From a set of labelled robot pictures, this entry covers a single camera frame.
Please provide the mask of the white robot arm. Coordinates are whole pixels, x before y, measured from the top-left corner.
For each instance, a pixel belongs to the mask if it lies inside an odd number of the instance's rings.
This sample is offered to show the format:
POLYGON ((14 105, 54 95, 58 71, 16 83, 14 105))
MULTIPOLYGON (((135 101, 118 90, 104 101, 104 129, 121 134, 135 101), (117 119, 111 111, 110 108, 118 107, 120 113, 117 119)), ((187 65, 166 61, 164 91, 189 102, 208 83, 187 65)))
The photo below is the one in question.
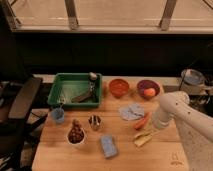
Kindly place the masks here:
POLYGON ((213 118, 190 107, 190 98, 186 92, 165 93, 159 96, 158 103, 159 106, 151 116, 154 128, 162 130, 173 117, 177 117, 213 142, 213 118))

